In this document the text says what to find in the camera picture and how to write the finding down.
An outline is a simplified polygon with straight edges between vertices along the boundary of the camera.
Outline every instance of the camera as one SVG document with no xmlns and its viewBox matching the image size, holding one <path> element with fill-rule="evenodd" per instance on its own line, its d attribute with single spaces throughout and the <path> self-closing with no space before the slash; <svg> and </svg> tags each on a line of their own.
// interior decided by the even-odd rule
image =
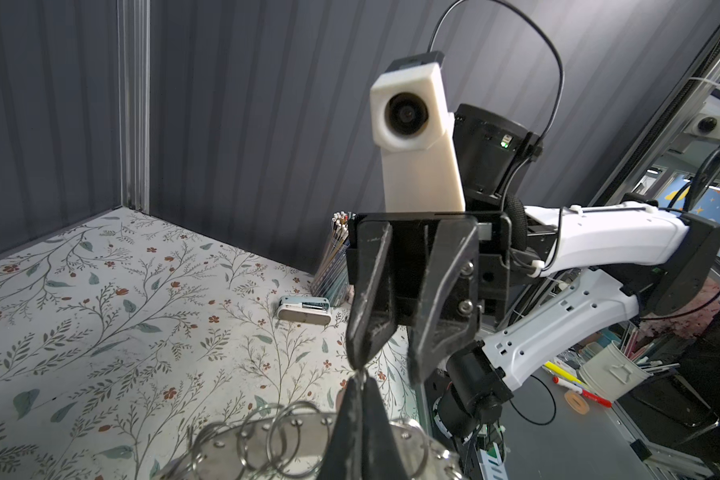
<svg viewBox="0 0 720 480">
<path fill-rule="evenodd" d="M 441 52 L 400 58 L 371 86 L 371 126 L 382 151 L 387 212 L 464 211 L 442 59 Z"/>
</svg>

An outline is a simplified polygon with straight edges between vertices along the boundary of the floral pattern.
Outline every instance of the floral pattern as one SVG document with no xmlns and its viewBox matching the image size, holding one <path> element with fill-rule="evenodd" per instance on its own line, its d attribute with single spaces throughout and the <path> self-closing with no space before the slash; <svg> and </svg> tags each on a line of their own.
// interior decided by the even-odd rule
<svg viewBox="0 0 720 480">
<path fill-rule="evenodd" d="M 126 208 L 0 260 L 0 478 L 143 480 L 189 426 L 268 402 L 333 410 L 348 310 L 275 318 L 308 281 Z M 390 418 L 417 416 L 406 349 L 400 330 L 368 366 Z"/>
</svg>

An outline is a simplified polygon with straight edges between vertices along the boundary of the gray wall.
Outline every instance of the gray wall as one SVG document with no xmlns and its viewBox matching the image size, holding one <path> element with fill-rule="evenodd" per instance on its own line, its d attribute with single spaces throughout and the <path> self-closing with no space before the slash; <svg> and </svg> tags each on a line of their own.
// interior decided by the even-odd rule
<svg viewBox="0 0 720 480">
<path fill-rule="evenodd" d="M 151 213 L 314 268 L 333 211 L 383 208 L 368 89 L 393 59 L 425 49 L 450 2 L 155 2 Z M 720 24 L 720 0 L 514 3 L 551 36 L 567 75 L 521 197 L 587 202 L 603 181 L 590 179 L 612 171 Z M 557 71 L 519 18 L 467 2 L 435 47 L 452 110 L 476 104 L 541 131 Z"/>
<path fill-rule="evenodd" d="M 120 204 L 115 1 L 0 0 L 0 252 Z"/>
</svg>

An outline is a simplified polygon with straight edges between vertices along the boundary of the yellow marker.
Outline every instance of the yellow marker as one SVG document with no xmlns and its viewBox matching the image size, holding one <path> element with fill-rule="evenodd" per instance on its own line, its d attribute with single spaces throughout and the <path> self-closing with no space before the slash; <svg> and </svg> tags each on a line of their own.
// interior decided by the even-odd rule
<svg viewBox="0 0 720 480">
<path fill-rule="evenodd" d="M 572 382 L 576 382 L 576 383 L 578 383 L 579 385 L 582 385 L 582 386 L 585 386 L 585 387 L 586 387 L 586 384 L 585 384 L 584 382 L 582 382 L 581 380 L 577 379 L 575 376 L 569 374 L 569 373 L 566 372 L 565 370 L 559 368 L 559 367 L 558 367 L 557 365 L 555 365 L 554 363 L 552 363 L 552 362 L 547 362 L 547 363 L 544 364 L 544 366 L 546 366 L 549 370 L 552 370 L 553 372 L 557 373 L 557 375 L 563 377 L 564 379 L 566 379 L 566 380 L 571 380 Z"/>
</svg>

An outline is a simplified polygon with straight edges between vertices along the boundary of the silver screw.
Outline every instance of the silver screw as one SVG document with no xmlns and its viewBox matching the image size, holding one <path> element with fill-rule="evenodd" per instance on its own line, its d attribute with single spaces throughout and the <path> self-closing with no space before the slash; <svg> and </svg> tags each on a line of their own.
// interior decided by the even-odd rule
<svg viewBox="0 0 720 480">
<path fill-rule="evenodd" d="M 474 264 L 469 261 L 464 266 L 461 267 L 461 275 L 462 276 L 470 276 L 474 272 Z"/>
<path fill-rule="evenodd" d="M 466 299 L 459 302 L 458 312 L 461 313 L 461 315 L 470 316 L 472 314 L 472 310 L 474 310 L 474 304 L 472 303 L 472 300 Z"/>
</svg>

